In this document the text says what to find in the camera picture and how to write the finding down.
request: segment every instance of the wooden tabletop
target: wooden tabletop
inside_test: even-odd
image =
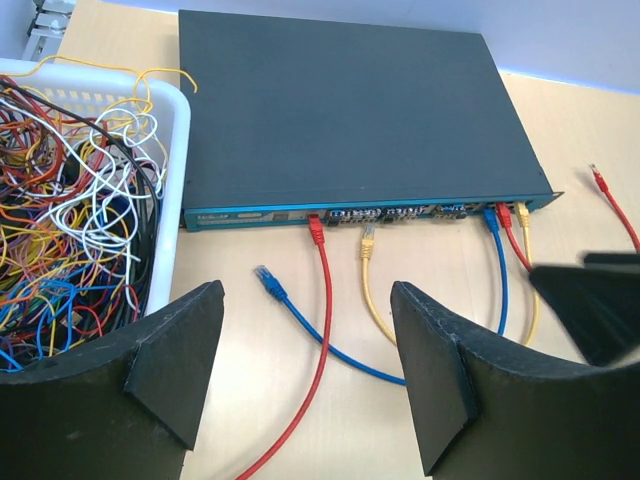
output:
[[[140,70],[178,67],[177,16],[79,0],[60,53]],[[173,74],[157,76],[177,83]],[[630,251],[588,165],[598,166],[640,226],[640,197],[634,193],[640,178],[640,96],[513,74],[502,78],[552,187],[565,192],[532,216],[535,262],[575,263],[587,250]],[[360,235],[359,228],[327,232],[335,291],[332,343],[364,363],[402,375],[397,351],[374,326],[362,299]],[[507,336],[519,340],[530,317],[530,291],[515,256],[507,254]],[[303,314],[321,328],[322,272],[306,228],[180,232],[172,298],[212,279],[222,280],[226,291],[222,337],[183,480],[234,478],[250,465],[295,414],[315,370],[319,349],[264,292],[252,273],[259,264],[278,276]],[[408,280],[459,314],[497,327],[498,261],[479,219],[378,228],[371,275],[373,296],[389,323],[391,284]],[[546,306],[533,348],[579,358]],[[255,478],[423,478],[406,391],[329,360],[308,415]]]

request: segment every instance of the white plastic basket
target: white plastic basket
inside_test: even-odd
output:
[[[33,62],[0,58],[2,73],[24,73],[35,66]],[[19,85],[37,88],[52,102],[67,110],[91,117],[97,116],[113,102],[131,97],[135,76],[91,67],[45,64],[33,75],[17,77],[15,80]],[[156,133],[169,152],[169,169],[147,314],[169,302],[191,123],[189,102],[179,89],[158,80],[149,80],[149,86],[154,105],[153,115],[158,120]],[[145,97],[144,85],[138,86],[138,95]]]

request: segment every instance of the yellow ethernet cable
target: yellow ethernet cable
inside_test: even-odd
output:
[[[522,235],[524,236],[524,253],[527,257],[529,265],[533,265],[533,255],[531,254],[531,236],[529,232],[529,209],[523,202],[517,202],[515,205],[516,217],[518,223],[522,227]],[[540,322],[540,295],[533,289],[533,318],[529,332],[524,339],[523,345],[529,346],[538,332],[538,323]]]
[[[371,291],[369,290],[369,260],[371,260],[371,253],[373,253],[374,232],[375,227],[373,225],[367,225],[364,229],[364,234],[362,235],[362,244],[360,247],[360,258],[362,259],[362,290],[373,321],[376,322],[376,325],[384,336],[387,337],[391,343],[396,345],[396,336],[393,334],[389,326],[384,323],[384,320],[382,320],[378,309],[373,304]]]

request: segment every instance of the beige table surface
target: beige table surface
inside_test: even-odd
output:
[[[177,67],[177,17],[79,0],[60,53],[146,69]],[[159,75],[174,83],[174,75]],[[537,262],[573,263],[585,250],[630,250],[588,164],[606,176],[640,227],[640,97],[503,74],[551,185],[566,192],[532,217]],[[333,267],[332,342],[369,365],[401,375],[397,352],[374,327],[360,293],[359,228],[327,232]],[[478,219],[378,228],[371,265],[374,298],[389,314],[394,280],[409,280],[456,312],[495,329],[500,309],[493,240]],[[529,318],[526,281],[508,250],[511,306],[507,336]],[[183,480],[229,479],[263,453],[306,394],[318,348],[252,274],[267,265],[293,301],[321,326],[323,283],[303,227],[180,232],[172,297],[220,279],[226,290],[222,337],[193,453]],[[544,306],[533,347],[577,359]],[[309,413],[259,479],[423,478],[406,392],[330,360]]]

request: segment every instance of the white wall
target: white wall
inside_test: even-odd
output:
[[[0,58],[21,58],[35,15],[33,0],[0,0]]]
[[[640,93],[639,0],[111,0],[482,33],[498,66]]]

